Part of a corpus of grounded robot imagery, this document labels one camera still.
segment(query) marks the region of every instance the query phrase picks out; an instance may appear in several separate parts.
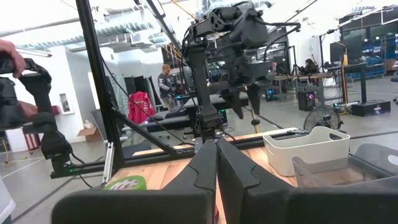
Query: ceiling duct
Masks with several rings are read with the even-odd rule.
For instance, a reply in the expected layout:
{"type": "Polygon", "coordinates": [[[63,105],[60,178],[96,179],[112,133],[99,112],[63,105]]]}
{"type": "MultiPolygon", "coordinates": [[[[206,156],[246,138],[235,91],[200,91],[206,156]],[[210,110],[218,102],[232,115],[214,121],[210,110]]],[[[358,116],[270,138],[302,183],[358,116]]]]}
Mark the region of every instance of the ceiling duct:
{"type": "MultiPolygon", "coordinates": [[[[203,18],[204,15],[207,15],[211,10],[213,10],[217,7],[231,7],[239,2],[242,2],[242,0],[240,0],[240,1],[236,1],[236,0],[233,0],[233,1],[210,1],[210,6],[207,7],[207,5],[209,4],[208,1],[203,0],[202,6],[204,6],[204,7],[202,7],[202,10],[197,11],[195,13],[195,17],[198,19],[201,19],[201,18],[203,18]]],[[[262,7],[268,8],[269,4],[270,4],[268,1],[264,1],[264,0],[253,0],[252,2],[256,9],[262,8],[262,7]]],[[[249,9],[250,7],[251,7],[250,4],[242,4],[239,6],[240,9],[249,9]]]]}
{"type": "Polygon", "coordinates": [[[169,43],[170,40],[167,37],[167,35],[163,32],[157,33],[157,34],[151,34],[148,36],[149,41],[151,41],[154,44],[163,44],[163,43],[169,43]]]}
{"type": "MultiPolygon", "coordinates": [[[[84,42],[83,31],[80,27],[80,24],[77,25],[79,26],[78,32],[76,32],[76,34],[74,34],[73,36],[69,36],[65,39],[48,40],[48,41],[28,43],[28,44],[18,44],[17,46],[19,48],[24,48],[24,49],[42,50],[50,47],[84,42]]],[[[95,30],[98,38],[105,38],[119,34],[126,34],[127,32],[139,32],[139,31],[158,29],[158,28],[159,26],[157,25],[155,19],[150,14],[146,16],[145,14],[139,11],[108,16],[107,23],[95,24],[95,30]]]]}
{"type": "MultiPolygon", "coordinates": [[[[142,50],[145,53],[156,51],[158,47],[168,41],[163,33],[147,35],[145,32],[135,34],[119,34],[107,38],[99,38],[99,47],[109,47],[114,53],[125,52],[129,50],[142,50]]],[[[86,50],[86,46],[70,48],[72,53],[86,50]]]]}

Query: gray floor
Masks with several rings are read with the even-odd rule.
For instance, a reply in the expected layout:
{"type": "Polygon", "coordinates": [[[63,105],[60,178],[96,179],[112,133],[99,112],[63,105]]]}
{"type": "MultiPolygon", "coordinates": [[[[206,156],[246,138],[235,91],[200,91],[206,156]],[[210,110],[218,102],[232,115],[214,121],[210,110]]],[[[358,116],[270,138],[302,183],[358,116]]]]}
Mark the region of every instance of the gray floor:
{"type": "MultiPolygon", "coordinates": [[[[398,96],[398,85],[389,81],[390,77],[368,80],[367,91],[369,100],[392,100],[398,96]]],[[[349,84],[348,100],[359,100],[361,95],[359,82],[349,84]]],[[[333,96],[335,92],[328,90],[327,95],[333,96]]],[[[355,117],[352,115],[342,116],[345,123],[342,129],[348,132],[354,139],[351,140],[351,150],[356,150],[361,144],[374,143],[398,149],[398,106],[391,105],[392,111],[388,114],[372,116],[368,118],[355,117]]],[[[254,128],[250,125],[251,114],[244,110],[245,118],[240,120],[228,111],[228,129],[233,136],[252,134],[254,128]]],[[[260,131],[278,129],[276,125],[283,128],[301,128],[307,112],[299,111],[296,100],[262,102],[261,115],[270,122],[261,120],[260,131]]],[[[186,130],[173,131],[182,138],[186,130]]],[[[176,145],[180,143],[176,139],[162,137],[167,144],[176,145]]],[[[85,162],[101,159],[104,152],[102,142],[72,144],[75,154],[85,162]]],[[[0,162],[6,160],[5,154],[0,154],[0,162]]],[[[52,166],[43,158],[40,151],[33,155],[27,152],[9,154],[9,160],[13,162],[0,164],[0,174],[9,189],[17,207],[12,213],[17,224],[24,223],[50,223],[50,213],[58,200],[65,195],[88,187],[76,177],[65,177],[51,179],[52,166]]],[[[101,183],[101,173],[88,174],[86,180],[91,185],[101,183]]]]}

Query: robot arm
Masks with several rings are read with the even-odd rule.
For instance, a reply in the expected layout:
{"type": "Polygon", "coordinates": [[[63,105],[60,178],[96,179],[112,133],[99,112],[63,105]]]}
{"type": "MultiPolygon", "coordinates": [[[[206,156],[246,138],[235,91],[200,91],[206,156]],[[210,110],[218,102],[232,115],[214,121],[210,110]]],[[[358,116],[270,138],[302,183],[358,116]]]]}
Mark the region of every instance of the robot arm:
{"type": "Polygon", "coordinates": [[[254,8],[245,11],[235,6],[216,8],[205,20],[190,26],[186,31],[181,52],[193,71],[199,105],[206,108],[199,113],[200,120],[204,124],[202,126],[206,129],[211,129],[218,124],[215,121],[216,111],[211,108],[209,93],[221,93],[223,99],[231,105],[239,118],[243,119],[239,92],[246,86],[246,93],[254,113],[259,114],[259,85],[265,85],[274,78],[274,74],[269,72],[272,70],[272,62],[252,63],[251,57],[248,57],[244,50],[258,49],[265,45],[269,48],[277,41],[276,39],[267,44],[269,35],[266,25],[297,26],[294,30],[299,30],[298,27],[300,27],[297,23],[266,23],[262,20],[262,15],[262,11],[254,8]],[[222,69],[228,71],[228,80],[219,82],[208,90],[204,82],[208,77],[206,36],[214,33],[220,35],[215,54],[222,54],[225,61],[222,69]]]}
{"type": "MultiPolygon", "coordinates": [[[[10,129],[23,126],[27,133],[43,133],[42,152],[46,159],[51,159],[54,171],[64,171],[70,164],[69,154],[73,150],[65,136],[58,131],[49,98],[51,90],[51,76],[48,71],[37,65],[32,59],[25,58],[26,70],[36,73],[24,75],[19,78],[26,90],[35,99],[39,113],[30,117],[26,123],[21,106],[17,103],[14,82],[8,78],[0,77],[0,128],[10,129]]],[[[14,72],[14,61],[8,55],[0,55],[0,74],[14,72]]]]}

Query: white wall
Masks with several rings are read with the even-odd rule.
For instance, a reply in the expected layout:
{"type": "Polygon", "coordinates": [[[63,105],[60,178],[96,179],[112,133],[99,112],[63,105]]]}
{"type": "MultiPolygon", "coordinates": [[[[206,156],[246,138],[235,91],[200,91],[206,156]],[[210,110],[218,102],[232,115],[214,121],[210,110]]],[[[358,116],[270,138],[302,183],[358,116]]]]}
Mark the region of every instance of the white wall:
{"type": "Polygon", "coordinates": [[[95,110],[93,94],[88,79],[88,72],[91,71],[87,53],[71,53],[66,49],[70,75],[79,105],[81,120],[93,122],[90,111],[95,110]]]}
{"type": "MultiPolygon", "coordinates": [[[[355,5],[355,1],[346,3],[344,7],[341,7],[337,3],[329,4],[327,0],[319,0],[295,18],[301,22],[302,28],[300,32],[290,34],[288,39],[289,45],[296,46],[296,58],[299,66],[304,66],[305,60],[313,59],[313,57],[319,65],[321,64],[318,36],[326,33],[329,29],[337,28],[338,21],[335,18],[344,15],[345,12],[350,12],[350,5],[355,5]]],[[[324,62],[330,61],[330,44],[339,40],[338,31],[325,36],[322,42],[324,62]]]]}
{"type": "MultiPolygon", "coordinates": [[[[77,134],[80,129],[83,128],[81,122],[81,115],[79,105],[77,103],[77,97],[75,94],[75,88],[73,86],[72,77],[68,66],[68,60],[65,53],[64,47],[54,47],[50,49],[52,57],[38,57],[33,55],[22,55],[25,58],[32,58],[38,65],[41,65],[52,77],[51,91],[49,94],[51,104],[53,106],[61,106],[59,94],[66,93],[69,105],[74,111],[72,114],[58,115],[55,117],[57,121],[58,130],[66,137],[70,142],[81,141],[82,138],[78,138],[77,134]]],[[[19,81],[12,78],[14,81],[16,94],[18,100],[25,101],[27,103],[35,104],[33,96],[28,93],[25,86],[19,81]]]]}
{"type": "Polygon", "coordinates": [[[141,50],[130,50],[118,53],[118,68],[125,77],[152,77],[155,90],[160,97],[157,88],[157,77],[162,73],[163,56],[162,49],[158,51],[145,53],[141,50]]]}
{"type": "MultiPolygon", "coordinates": [[[[85,122],[86,120],[94,122],[90,111],[95,110],[96,106],[88,74],[91,72],[91,67],[87,51],[71,53],[67,47],[65,47],[65,50],[70,74],[75,87],[75,93],[77,95],[82,122],[85,122]]],[[[113,54],[113,51],[109,48],[101,48],[101,54],[111,72],[115,74],[120,73],[117,66],[117,60],[115,59],[116,56],[113,54]]],[[[109,75],[109,72],[105,67],[104,70],[105,74],[109,75]]]]}

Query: white bin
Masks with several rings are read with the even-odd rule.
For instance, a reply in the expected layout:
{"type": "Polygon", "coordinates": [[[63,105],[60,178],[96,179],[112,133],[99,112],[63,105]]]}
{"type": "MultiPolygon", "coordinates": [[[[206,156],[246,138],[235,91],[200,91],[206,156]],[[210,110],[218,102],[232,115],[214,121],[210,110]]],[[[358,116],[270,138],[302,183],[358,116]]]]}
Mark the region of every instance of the white bin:
{"type": "Polygon", "coordinates": [[[269,164],[283,176],[293,176],[292,159],[299,156],[305,163],[313,164],[348,157],[350,136],[326,127],[315,127],[307,136],[275,140],[265,133],[264,145],[269,164]],[[332,140],[330,134],[341,137],[332,140]]]}

